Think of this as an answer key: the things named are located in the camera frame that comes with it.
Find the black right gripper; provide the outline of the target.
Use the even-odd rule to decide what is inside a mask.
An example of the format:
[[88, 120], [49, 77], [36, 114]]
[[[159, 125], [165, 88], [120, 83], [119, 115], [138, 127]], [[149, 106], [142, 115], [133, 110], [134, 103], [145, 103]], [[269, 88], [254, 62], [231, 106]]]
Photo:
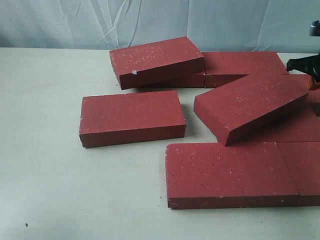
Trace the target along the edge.
[[288, 72], [296, 70], [310, 75], [312, 78], [307, 84], [309, 90], [317, 90], [320, 88], [320, 54], [289, 59], [286, 63], [286, 70]]

